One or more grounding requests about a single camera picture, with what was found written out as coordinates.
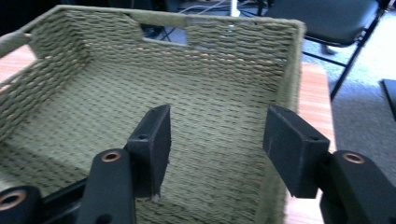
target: wicker weave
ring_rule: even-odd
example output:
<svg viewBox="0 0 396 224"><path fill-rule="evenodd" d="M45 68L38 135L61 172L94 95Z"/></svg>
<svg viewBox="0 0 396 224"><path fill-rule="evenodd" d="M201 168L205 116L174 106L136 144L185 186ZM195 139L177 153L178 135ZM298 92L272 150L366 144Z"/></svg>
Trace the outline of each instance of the wicker weave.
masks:
<svg viewBox="0 0 396 224"><path fill-rule="evenodd" d="M182 28L188 44L143 37ZM297 21L56 7L0 42L34 64L0 84L0 189L46 195L123 147L150 108L172 106L159 203L139 223L278 223L285 189L262 150L266 107L295 110L304 26Z"/></svg>

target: chair leg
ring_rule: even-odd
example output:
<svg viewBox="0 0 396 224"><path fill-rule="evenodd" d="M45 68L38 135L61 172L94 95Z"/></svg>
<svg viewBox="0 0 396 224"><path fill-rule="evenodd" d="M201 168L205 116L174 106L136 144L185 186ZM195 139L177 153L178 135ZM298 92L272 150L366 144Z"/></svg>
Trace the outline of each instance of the chair leg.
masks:
<svg viewBox="0 0 396 224"><path fill-rule="evenodd" d="M353 52L352 57L350 57L349 61L346 64L346 68L343 71L343 74L338 78L337 82L335 83L334 89L332 89L332 93L330 94L330 99L333 100L337 92L340 90L343 82L347 78L350 69L352 68L353 64L356 62L361 50L363 49L362 44L359 44L355 52Z"/></svg>

